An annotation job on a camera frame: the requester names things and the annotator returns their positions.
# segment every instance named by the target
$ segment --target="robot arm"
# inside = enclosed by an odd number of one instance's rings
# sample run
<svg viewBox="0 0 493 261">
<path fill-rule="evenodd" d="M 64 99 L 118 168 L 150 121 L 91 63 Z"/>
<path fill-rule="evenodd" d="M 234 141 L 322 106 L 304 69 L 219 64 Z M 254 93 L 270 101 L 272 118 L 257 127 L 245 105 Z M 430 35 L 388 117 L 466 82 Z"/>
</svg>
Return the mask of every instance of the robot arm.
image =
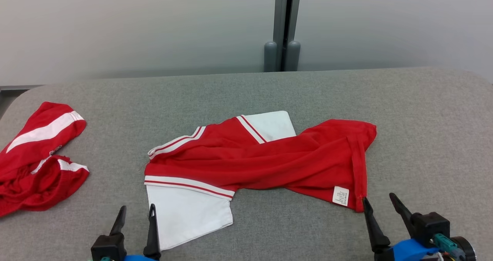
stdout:
<svg viewBox="0 0 493 261">
<path fill-rule="evenodd" d="M 125 224 L 127 207 L 122 206 L 116 217 L 113 228 L 109 235 L 101 235 L 91 247 L 93 261 L 153 261 L 159 260 L 161 252 L 159 250 L 159 238 L 157 232 L 156 207 L 151 204 L 149 209 L 149 232 L 148 244 L 144 247 L 143 256 L 129 255 L 123 244 L 125 236 L 122 228 Z"/>
<path fill-rule="evenodd" d="M 420 261 L 424 256 L 434 254 L 439 254 L 443 260 L 476 261 L 474 249 L 465 238 L 450 237 L 450 222 L 447 219 L 436 212 L 411 214 L 396 194 L 390 193 L 389 196 L 411 238 L 390 246 L 389 238 L 373 216 L 370 202 L 364 198 L 366 226 L 375 261 Z"/>
</svg>

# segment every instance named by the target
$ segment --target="blue plastic part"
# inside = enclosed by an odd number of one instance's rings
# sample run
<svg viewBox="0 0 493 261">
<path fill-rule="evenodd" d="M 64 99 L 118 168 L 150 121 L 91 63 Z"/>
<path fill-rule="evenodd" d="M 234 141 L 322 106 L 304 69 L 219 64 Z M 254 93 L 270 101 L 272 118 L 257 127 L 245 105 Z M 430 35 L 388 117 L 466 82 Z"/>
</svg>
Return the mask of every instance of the blue plastic part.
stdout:
<svg viewBox="0 0 493 261">
<path fill-rule="evenodd" d="M 418 261 L 427 253 L 437 253 L 438 248 L 425 248 L 414 239 L 403 240 L 392 247 L 395 261 Z"/>
<path fill-rule="evenodd" d="M 127 255 L 125 261 L 155 261 L 142 255 Z"/>
</svg>

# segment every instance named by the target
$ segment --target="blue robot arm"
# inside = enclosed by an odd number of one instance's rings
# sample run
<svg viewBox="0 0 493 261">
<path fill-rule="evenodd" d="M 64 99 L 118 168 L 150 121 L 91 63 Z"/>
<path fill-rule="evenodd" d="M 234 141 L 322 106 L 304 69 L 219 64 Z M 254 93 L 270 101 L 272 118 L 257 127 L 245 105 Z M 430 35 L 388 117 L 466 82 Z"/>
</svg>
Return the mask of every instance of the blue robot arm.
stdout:
<svg viewBox="0 0 493 261">
<path fill-rule="evenodd" d="M 394 193 L 389 194 L 396 212 L 410 235 L 394 246 L 384 235 L 367 198 L 363 199 L 364 214 L 375 261 L 420 261 L 424 256 L 440 253 L 447 260 L 476 261 L 474 249 L 462 237 L 450 237 L 450 222 L 436 212 L 412 214 Z"/>
<path fill-rule="evenodd" d="M 127 255 L 125 261 L 154 261 L 155 259 L 150 259 L 141 255 Z"/>
</svg>

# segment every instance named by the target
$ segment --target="red jersey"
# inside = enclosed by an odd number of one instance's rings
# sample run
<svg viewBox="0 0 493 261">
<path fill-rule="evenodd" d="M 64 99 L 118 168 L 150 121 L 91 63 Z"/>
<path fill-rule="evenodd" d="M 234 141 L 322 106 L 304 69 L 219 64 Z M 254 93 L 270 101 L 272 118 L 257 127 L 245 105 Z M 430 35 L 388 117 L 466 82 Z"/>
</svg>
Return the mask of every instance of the red jersey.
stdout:
<svg viewBox="0 0 493 261">
<path fill-rule="evenodd" d="M 201 126 L 155 147 L 144 183 L 161 249 L 232 224 L 229 200 L 243 188 L 285 187 L 362 212 L 364 153 L 376 133 L 373 124 L 333 119 L 295 136 L 280 111 Z"/>
</svg>

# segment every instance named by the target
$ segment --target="red stripe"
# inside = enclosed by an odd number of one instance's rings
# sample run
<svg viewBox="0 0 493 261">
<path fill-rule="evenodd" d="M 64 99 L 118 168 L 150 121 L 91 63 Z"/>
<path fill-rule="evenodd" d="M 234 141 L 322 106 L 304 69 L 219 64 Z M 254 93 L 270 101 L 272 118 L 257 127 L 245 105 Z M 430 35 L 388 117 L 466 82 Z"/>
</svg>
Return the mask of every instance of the red stripe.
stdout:
<svg viewBox="0 0 493 261">
<path fill-rule="evenodd" d="M 248 126 L 250 126 L 251 129 L 253 129 L 253 131 L 255 133 L 257 133 L 257 135 L 264 141 L 264 143 L 266 143 L 267 141 L 264 139 L 264 137 L 262 137 L 262 135 L 260 135 L 260 133 L 258 133 L 255 128 L 248 122 L 247 118 L 246 117 L 243 117 L 243 115 L 241 115 L 241 117 L 245 120 L 245 122 L 248 124 Z"/>
<path fill-rule="evenodd" d="M 160 150 L 165 149 L 165 148 L 167 148 L 167 147 L 170 147 L 170 146 L 172 146 L 172 145 L 174 145 L 174 144 L 178 143 L 179 141 L 182 141 L 182 140 L 185 140 L 185 139 L 192 139 L 192 138 L 195 138 L 195 137 L 197 137 L 197 135 L 199 135 L 199 132 L 200 132 L 200 130 L 201 130 L 201 129 L 202 129 L 202 126 L 200 126 L 200 127 L 199 127 L 199 130 L 197 131 L 197 133 L 195 133 L 195 135 L 193 135 L 192 137 L 183 137 L 183 138 L 181 138 L 181 139 L 179 139 L 179 140 L 176 140 L 176 141 L 172 142 L 171 144 L 169 144 L 169 145 L 167 145 L 167 146 L 164 146 L 164 147 L 161 147 L 161 148 L 156 149 L 154 152 L 157 152 L 157 151 L 160 151 Z"/>
<path fill-rule="evenodd" d="M 205 189 L 205 188 L 202 188 L 202 187 L 199 187 L 199 186 L 193 186 L 193 185 L 182 184 L 182 183 L 174 183 L 174 182 L 154 181 L 154 180 L 146 180 L 146 181 L 144 181 L 144 183 L 146 183 L 146 182 L 147 183 L 158 183 L 158 184 L 170 184 L 170 185 L 185 186 L 185 187 L 190 187 L 190 188 L 195 188 L 195 189 L 201 189 L 201 190 L 204 190 L 204 191 L 208 191 L 208 192 L 211 192 L 211 193 L 218 194 L 220 196 L 225 196 L 225 197 L 228 197 L 228 198 L 233 198 L 233 196 L 230 196 L 229 194 L 219 193 L 219 192 L 212 191 L 212 190 L 209 190 L 209 189 Z"/>
</svg>

